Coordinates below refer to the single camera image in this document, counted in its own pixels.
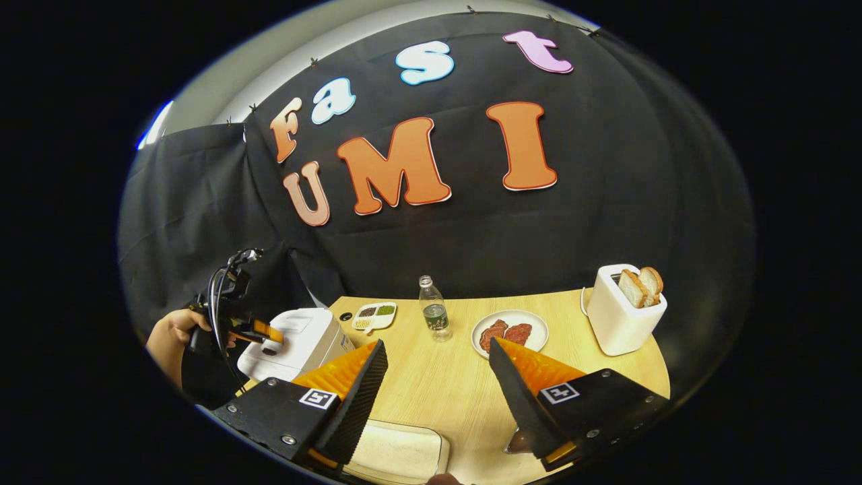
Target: water bottle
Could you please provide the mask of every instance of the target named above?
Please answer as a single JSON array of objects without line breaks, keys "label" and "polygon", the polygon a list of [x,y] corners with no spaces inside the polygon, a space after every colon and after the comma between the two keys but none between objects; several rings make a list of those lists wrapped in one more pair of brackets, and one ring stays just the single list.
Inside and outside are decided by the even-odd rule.
[{"label": "water bottle", "polygon": [[437,342],[445,342],[452,336],[449,328],[449,317],[443,303],[443,295],[434,287],[430,276],[419,279],[419,306],[425,317],[425,324],[431,330],[431,337]]}]

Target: steak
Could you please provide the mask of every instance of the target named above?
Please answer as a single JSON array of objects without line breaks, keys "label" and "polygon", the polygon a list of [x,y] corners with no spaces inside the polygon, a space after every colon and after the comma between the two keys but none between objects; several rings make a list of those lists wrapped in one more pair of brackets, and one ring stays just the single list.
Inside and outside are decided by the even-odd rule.
[{"label": "steak", "polygon": [[532,331],[533,326],[531,324],[519,324],[506,330],[506,336],[503,338],[510,342],[523,345],[527,343],[527,339],[530,337],[530,332]]},{"label": "steak", "polygon": [[502,320],[497,320],[496,322],[494,322],[492,326],[488,327],[487,329],[485,329],[485,331],[482,332],[482,336],[481,338],[479,338],[479,347],[482,347],[482,350],[484,350],[485,352],[490,353],[491,339],[494,337],[503,338],[503,334],[506,332],[507,328],[509,328],[509,326],[506,324],[506,322],[503,322]]}]

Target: table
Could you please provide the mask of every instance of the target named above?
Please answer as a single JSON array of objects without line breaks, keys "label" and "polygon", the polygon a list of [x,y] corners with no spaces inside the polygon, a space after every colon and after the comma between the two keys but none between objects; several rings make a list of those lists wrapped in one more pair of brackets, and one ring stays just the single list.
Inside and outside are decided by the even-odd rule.
[{"label": "table", "polygon": [[[549,338],[541,353],[589,374],[612,368],[656,394],[670,399],[665,360],[650,336],[637,351],[604,355],[573,290],[503,298],[446,301],[452,338],[437,343],[425,325],[416,299],[341,297],[329,307],[336,319],[354,315],[363,305],[394,301],[392,324],[367,336],[340,322],[356,347],[384,341],[389,369],[370,419],[430,428],[451,444],[447,471],[462,483],[525,483],[551,475],[532,454],[506,455],[503,448],[517,424],[488,360],[472,347],[471,333],[483,317],[502,310],[526,310],[547,322]],[[584,307],[592,288],[584,291]]]}]

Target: blue letter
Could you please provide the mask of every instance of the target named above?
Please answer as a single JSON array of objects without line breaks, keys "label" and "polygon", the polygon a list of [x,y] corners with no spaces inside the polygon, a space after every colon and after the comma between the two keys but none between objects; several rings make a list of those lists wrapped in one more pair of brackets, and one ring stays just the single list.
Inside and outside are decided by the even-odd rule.
[{"label": "blue letter", "polygon": [[401,79],[409,85],[445,78],[455,68],[455,61],[446,54],[449,46],[440,41],[431,41],[407,47],[395,57],[398,67],[407,69]]},{"label": "blue letter", "polygon": [[324,124],[332,115],[343,115],[350,111],[356,97],[350,94],[350,80],[338,78],[326,83],[315,94],[312,102],[315,108],[311,111],[311,121],[314,124]]}]

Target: bread slice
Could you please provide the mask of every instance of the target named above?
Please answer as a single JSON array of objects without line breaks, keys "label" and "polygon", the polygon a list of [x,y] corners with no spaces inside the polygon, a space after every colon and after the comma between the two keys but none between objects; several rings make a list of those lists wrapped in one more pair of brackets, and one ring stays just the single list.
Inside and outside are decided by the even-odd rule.
[{"label": "bread slice", "polygon": [[623,269],[622,274],[620,274],[619,286],[622,294],[626,295],[626,298],[632,306],[635,308],[644,307],[644,303],[647,301],[649,292],[647,291],[647,287],[644,287],[644,284],[638,280],[637,274],[634,274],[627,269]]},{"label": "bread slice", "polygon": [[638,280],[643,283],[644,287],[646,287],[647,293],[649,293],[644,302],[644,306],[657,305],[660,302],[659,295],[661,294],[661,291],[665,289],[665,283],[661,280],[659,272],[656,271],[655,268],[650,268],[648,266],[646,268],[641,268]]}]

